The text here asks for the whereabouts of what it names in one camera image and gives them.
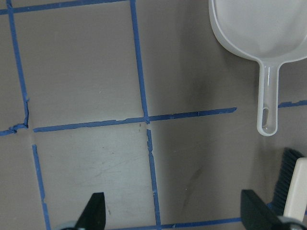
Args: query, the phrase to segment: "scoop handle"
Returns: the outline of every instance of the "scoop handle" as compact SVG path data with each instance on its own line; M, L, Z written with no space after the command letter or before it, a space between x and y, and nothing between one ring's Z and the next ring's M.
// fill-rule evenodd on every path
M257 130L264 136L277 131L279 68L275 63L260 63Z

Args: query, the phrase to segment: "brush bristles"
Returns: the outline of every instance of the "brush bristles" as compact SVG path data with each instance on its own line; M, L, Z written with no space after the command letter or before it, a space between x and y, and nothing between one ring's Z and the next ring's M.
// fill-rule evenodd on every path
M304 155L294 149L284 149L282 165L272 201L272 210L277 216L283 215L294 167L297 159L301 157L304 157Z

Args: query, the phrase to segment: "white plastic scoop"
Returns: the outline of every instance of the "white plastic scoop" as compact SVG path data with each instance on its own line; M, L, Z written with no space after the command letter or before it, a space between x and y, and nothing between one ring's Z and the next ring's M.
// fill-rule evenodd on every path
M221 45L259 63L257 130L275 134L279 68L307 58L307 1L209 0L209 13Z

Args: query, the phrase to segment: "blue tape line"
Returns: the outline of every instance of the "blue tape line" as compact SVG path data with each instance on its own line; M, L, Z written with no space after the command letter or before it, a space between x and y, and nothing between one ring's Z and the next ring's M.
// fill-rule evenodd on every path
M132 28L133 28L133 36L134 36L136 64L137 64L138 75L139 75L142 109L143 109L143 112L144 112L145 122L147 124L149 124L150 121L148 119L148 110L147 110L146 93L145 93L145 82L144 82L142 56L141 56L141 45L140 45L138 19L137 19L137 15L136 15L135 0L130 0L130 9L131 9L131 17L132 17Z
M150 121L161 121L161 120L170 120L170 119L197 117L197 116L230 114L236 110L237 108L234 107L234 108L213 109L213 110L205 110L205 111L197 111L197 112L180 113L180 114L157 115L157 116L150 116L149 120Z
M235 110L236 108L226 108L226 109L214 109L214 110L180 113L180 114L150 116L148 117L148 120L162 121L162 120L180 119L180 118L187 118L187 117L227 114L227 113L233 113ZM120 121L108 120L108 121L95 121L95 122L87 122L87 123L61 125L61 126L38 127L38 128L33 129L33 131L35 133L36 132L51 132L51 131L59 131L59 130L65 130L65 129L76 129L76 128L82 128L82 127L113 126L113 125L122 125L122 124L139 123L139 122L145 122L145 118L135 117L135 118L127 118L125 120L120 120Z
M153 188L153 203L154 203L154 213L155 213L155 222L157 225L157 230L161 229L161 218L160 218L160 208L159 208L159 199L158 199L158 188L157 188L157 180L155 176L155 167L154 167L154 156L153 156L153 140L151 130L147 130L148 137L148 151L149 151L149 166L150 166L150 176L152 180L152 188Z
M58 9L58 8L93 5L93 4L100 4L100 3L118 2L118 1L127 1L127 0L75 0L75 1L65 1L65 2L59 2L59 3L44 4L44 5L18 7L18 8L14 8L14 13L23 13L23 12L31 12L31 11L44 11L44 10L51 10L51 9Z
M95 122L87 122L87 123L79 123L79 124L70 124L70 125L61 125L61 126L48 126L48 127L40 127L35 128L33 131L36 132L50 132L50 131L59 131L65 129L76 129L81 127L100 127L100 126L113 126L113 125L122 125L122 124L130 124L130 123L139 123L144 122L143 117L136 118L128 118L126 120L109 120L109 121L95 121Z
M44 190L43 177L42 177L42 172L41 172L41 169L40 169L40 163L39 163L39 158L38 158L38 153L37 153L37 146L32 145L32 150L33 150L34 163L35 163L38 187L39 187L39 192L40 192L40 198L41 198L42 207L43 207L43 214L44 214L44 218L45 218L45 226L46 226L46 230L51 230L49 214L48 214L48 207L47 207L47 204L45 203L45 190Z
M1 136L6 136L6 135L9 135L9 134L13 134L13 133L16 133L16 132L14 132L13 130L0 131L0 137Z
M4 130L0 132L0 136L6 136L9 134L13 134L13 133L17 133L17 130L20 128L28 128L27 126L25 126L24 124L16 124L12 127L9 127L8 130Z
M286 107L294 107L294 106L302 106L307 105L307 100L299 101L299 102L282 102L278 105L278 108L286 108Z
M8 14L7 9L0 10L0 15L5 15L5 14Z
M217 224L236 223L240 221L241 218L217 219L217 220L208 220L208 221L191 222L191 223L165 224L162 225L162 228L163 229L189 228L189 227L200 227L200 226L209 226Z
M201 226L210 226L218 224L237 223L237 222L241 222L241 218L217 219L217 220L207 220L200 222L178 223L178 224L163 224L161 225L161 228L177 229L177 228L201 227ZM132 227L132 228L112 229L112 230L153 230L155 228L156 226L146 226L146 227Z
M6 0L6 5L8 8L7 11L9 15L9 22L10 22L10 28L11 28L12 43L13 43L13 48L14 48L16 67L18 70L19 83L20 83L20 88L22 91L22 96L23 96L23 101L24 101L24 115L25 115L24 126L28 128L28 119L29 119L28 94L27 94L27 89L25 87L24 72L23 72L23 67L21 63L20 52L19 52L19 47L18 47L18 42L17 42L16 27L15 27L13 7L12 7L11 0Z

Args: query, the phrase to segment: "gray floor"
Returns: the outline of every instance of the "gray floor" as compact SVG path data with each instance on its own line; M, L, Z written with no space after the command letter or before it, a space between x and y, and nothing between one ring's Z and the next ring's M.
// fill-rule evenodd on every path
M37 4L12 0L13 7ZM76 220L94 192L106 194L107 229L156 225L148 129L165 228L205 221L184 229L243 229L231 223L241 189L271 202L283 148L307 153L307 106L280 108L274 136L257 132L259 66L217 42L206 0L137 0L136 9L149 116L237 109L33 132L143 117L130 2L15 13L30 115L28 129L0 137L1 229L46 229L32 145L51 229ZM0 28L2 131L24 121L24 108L7 14ZM282 66L279 103L307 100L306 73L307 60Z

